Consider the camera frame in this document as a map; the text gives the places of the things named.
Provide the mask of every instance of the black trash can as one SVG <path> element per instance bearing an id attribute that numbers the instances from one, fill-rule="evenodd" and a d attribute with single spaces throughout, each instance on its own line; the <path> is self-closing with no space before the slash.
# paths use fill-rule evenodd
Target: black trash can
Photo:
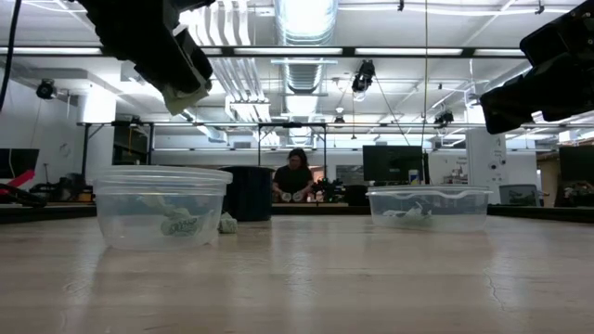
<path id="1" fill-rule="evenodd" d="M 221 170 L 233 174 L 233 183 L 226 187 L 223 209 L 238 222 L 270 220 L 273 170 L 251 166 L 231 166 Z"/>

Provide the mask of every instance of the desk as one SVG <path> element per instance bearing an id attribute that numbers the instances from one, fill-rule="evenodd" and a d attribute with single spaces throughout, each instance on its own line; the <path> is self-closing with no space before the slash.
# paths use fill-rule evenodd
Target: desk
<path id="1" fill-rule="evenodd" d="M 106 249 L 95 218 L 0 225 L 12 333 L 592 333 L 594 229 L 278 216 L 213 245 Z"/>

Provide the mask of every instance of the red object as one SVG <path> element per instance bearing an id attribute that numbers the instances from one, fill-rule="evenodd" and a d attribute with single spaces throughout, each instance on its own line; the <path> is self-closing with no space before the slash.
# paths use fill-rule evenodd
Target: red object
<path id="1" fill-rule="evenodd" d="M 8 182 L 7 184 L 9 186 L 19 187 L 19 186 L 24 185 L 28 181 L 33 180 L 34 177 L 35 177 L 35 171 L 34 170 L 29 170 L 29 171 L 27 171 L 27 172 L 25 172 L 25 173 L 17 176 L 15 179 L 13 179 L 12 181 Z M 7 193 L 6 190 L 0 190 L 0 195 L 4 195 L 6 193 Z"/>

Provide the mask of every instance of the ceiling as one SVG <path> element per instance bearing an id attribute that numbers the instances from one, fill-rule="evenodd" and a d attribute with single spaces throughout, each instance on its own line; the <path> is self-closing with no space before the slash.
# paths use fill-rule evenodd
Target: ceiling
<path id="1" fill-rule="evenodd" d="M 431 0 L 429 8 L 460 11 L 496 11 L 509 0 Z M 547 0 L 546 8 L 568 10 L 581 3 L 580 0 Z M 407 8 L 422 8 L 424 2 L 406 1 L 403 12 L 395 10 L 396 1 L 341 0 L 333 44 L 339 46 L 422 46 L 425 45 L 425 14 Z M 17 31 L 18 45 L 97 45 L 94 27 L 86 19 L 82 8 L 76 3 L 59 0 L 25 1 L 20 13 Z M 518 0 L 508 10 L 537 9 L 537 0 Z M 9 17 L 13 0 L 0 0 L 0 45 L 6 45 Z M 276 45 L 277 35 L 272 0 L 251 0 L 249 2 L 249 31 L 255 45 Z M 64 8 L 75 12 L 63 12 Z M 429 46 L 480 46 L 518 47 L 522 38 L 545 23 L 560 16 L 547 10 L 541 15 L 534 13 L 505 16 L 449 16 L 428 15 Z M 171 116 L 162 100 L 151 87 L 139 87 L 136 83 L 121 81 L 121 61 L 112 58 L 41 58 L 17 57 L 18 74 L 23 80 L 34 82 L 30 75 L 39 69 L 83 69 L 96 75 L 125 97 L 126 103 L 119 103 L 118 112 L 136 113 L 145 120 L 167 121 Z M 270 58 L 257 58 L 256 66 L 263 83 L 265 95 L 270 100 L 271 114 L 279 115 L 283 110 L 281 94 L 282 76 L 279 66 L 272 65 Z M 355 114 L 357 122 L 380 122 L 389 120 L 390 108 L 400 115 L 401 122 L 419 122 L 425 107 L 432 106 L 445 96 L 467 84 L 489 82 L 507 71 L 521 65 L 521 59 L 486 59 L 470 62 L 468 59 L 425 59 L 419 58 L 377 58 L 373 59 L 380 86 L 374 83 L 366 99 L 353 102 L 350 94 L 344 94 L 334 83 L 348 85 L 353 72 L 358 68 L 358 58 L 336 58 L 335 65 L 328 65 L 324 75 L 322 93 L 316 112 L 331 121 L 337 107 L 344 108 L 344 114 Z M 428 90 L 425 99 L 424 78 L 428 74 Z M 63 81 L 60 88 L 74 94 L 84 94 L 85 84 L 69 84 Z M 199 103 L 203 119 L 224 121 L 226 94 L 214 83 L 211 96 Z M 457 120 L 463 121 L 463 94 L 456 93 L 446 101 L 455 111 Z"/>

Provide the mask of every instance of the computer monitor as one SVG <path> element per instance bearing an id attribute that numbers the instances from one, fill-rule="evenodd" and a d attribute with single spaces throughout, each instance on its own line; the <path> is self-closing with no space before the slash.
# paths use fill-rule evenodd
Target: computer monitor
<path id="1" fill-rule="evenodd" d="M 39 149 L 0 148 L 0 179 L 12 180 L 35 170 Z"/>
<path id="2" fill-rule="evenodd" d="M 564 182 L 594 182 L 594 146 L 559 149 L 561 179 Z"/>
<path id="3" fill-rule="evenodd" d="M 365 181 L 408 183 L 408 171 L 423 176 L 422 147 L 363 146 Z"/>

